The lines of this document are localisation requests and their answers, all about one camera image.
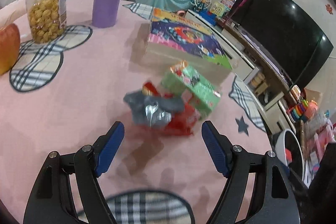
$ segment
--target red package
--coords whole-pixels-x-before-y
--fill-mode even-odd
[[[192,128],[199,120],[199,112],[186,103],[184,112],[176,113],[171,122],[162,130],[164,135],[188,136],[193,134]]]
[[[161,96],[156,87],[150,81],[143,84],[142,93],[148,96]]]

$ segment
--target metal screw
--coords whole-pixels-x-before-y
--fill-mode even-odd
[[[55,158],[57,156],[57,152],[53,151],[49,153],[49,158]]]
[[[267,155],[270,156],[271,158],[275,157],[275,153],[273,151],[267,151]]]
[[[233,146],[233,150],[236,151],[236,152],[241,152],[242,151],[242,147],[239,146],[239,145],[234,145]]]
[[[82,147],[82,150],[84,151],[84,152],[89,152],[90,150],[91,150],[91,145],[84,145],[83,147]]]

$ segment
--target blue gripper pad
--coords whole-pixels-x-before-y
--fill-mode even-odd
[[[109,169],[111,162],[124,138],[124,135],[125,128],[124,125],[120,122],[98,155],[97,167],[94,170],[97,178],[100,177],[102,173],[107,172]]]
[[[206,122],[202,124],[202,138],[208,148],[217,171],[228,178],[230,169],[227,165],[227,155]]]

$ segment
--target snack package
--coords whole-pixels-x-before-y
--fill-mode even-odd
[[[217,88],[186,61],[171,67],[161,85],[198,110],[202,119],[215,109],[221,98]]]
[[[130,106],[135,124],[161,135],[191,135],[200,118],[199,112],[181,97],[160,93],[151,82],[144,83],[142,90],[126,94],[124,102]]]
[[[26,9],[36,43],[48,43],[64,33],[66,0],[26,0]]]

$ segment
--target plastic jar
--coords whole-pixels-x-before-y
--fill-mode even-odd
[[[48,43],[64,33],[66,0],[26,0],[31,35],[36,43]]]

